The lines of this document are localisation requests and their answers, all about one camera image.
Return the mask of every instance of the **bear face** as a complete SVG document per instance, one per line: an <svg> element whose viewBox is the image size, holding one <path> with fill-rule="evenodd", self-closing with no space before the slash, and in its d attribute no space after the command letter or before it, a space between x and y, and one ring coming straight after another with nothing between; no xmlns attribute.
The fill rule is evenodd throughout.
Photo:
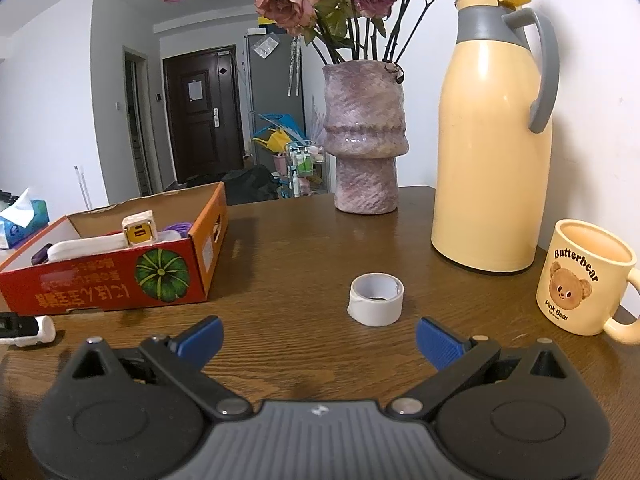
<svg viewBox="0 0 640 480"><path fill-rule="evenodd" d="M549 294L556 306L563 310L578 308L591 295L591 283L581 280L569 269L563 269L558 262L551 265Z"/></svg>

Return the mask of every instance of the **wooden table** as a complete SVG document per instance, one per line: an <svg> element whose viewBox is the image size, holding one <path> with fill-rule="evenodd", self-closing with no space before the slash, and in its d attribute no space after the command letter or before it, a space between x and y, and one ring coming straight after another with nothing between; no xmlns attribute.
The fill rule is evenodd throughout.
<svg viewBox="0 0 640 480"><path fill-rule="evenodd" d="M638 478L640 348L606 336L578 337L549 322L535 291L545 259L514 276L453 265L430 244L433 189L401 189L399 211L381 217L334 209L332 196L230 208L230 224L209 303L56 318L48 348L11 349L0 368L0 458L6 480L42 478L26 427L56 373L85 338L136 346L152 333L177 335L209 314L225 324L225 346L206 372L254 403L264 398L362 399L382 404L434 373L414 343L421 316L461 334L487 334L504 346L547 336L581 371L609 417L613 441L598 476ZM372 329L346 313L351 281L388 272L405 285L395 325Z"/></svg>

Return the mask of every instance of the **doorway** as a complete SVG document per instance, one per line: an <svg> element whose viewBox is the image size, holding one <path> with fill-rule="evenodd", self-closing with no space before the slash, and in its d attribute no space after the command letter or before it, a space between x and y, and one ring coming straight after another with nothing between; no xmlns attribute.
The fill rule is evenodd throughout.
<svg viewBox="0 0 640 480"><path fill-rule="evenodd" d="M178 183L244 166L236 48L164 60L169 133Z"/></svg>
<svg viewBox="0 0 640 480"><path fill-rule="evenodd" d="M142 81L140 75L145 73L144 60L125 52L124 73L127 99L127 122L133 163L136 169L136 179L140 196L151 196L154 193L151 172L149 169L149 151L145 142L145 122L142 114Z"/></svg>

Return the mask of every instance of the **vase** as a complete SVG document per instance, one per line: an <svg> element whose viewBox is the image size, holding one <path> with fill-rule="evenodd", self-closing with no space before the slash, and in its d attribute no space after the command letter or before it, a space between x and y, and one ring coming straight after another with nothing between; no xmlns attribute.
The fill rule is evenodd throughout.
<svg viewBox="0 0 640 480"><path fill-rule="evenodd" d="M398 208L396 157L409 151L397 65L356 60L324 67L325 150L337 159L335 206L361 215Z"/></svg>

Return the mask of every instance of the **green pumpkin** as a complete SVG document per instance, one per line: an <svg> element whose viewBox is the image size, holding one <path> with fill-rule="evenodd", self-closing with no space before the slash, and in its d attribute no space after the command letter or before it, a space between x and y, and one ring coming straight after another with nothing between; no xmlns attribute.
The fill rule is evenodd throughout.
<svg viewBox="0 0 640 480"><path fill-rule="evenodd" d="M173 303L187 295L191 279L180 254L152 249L138 258L136 281L149 297Z"/></svg>

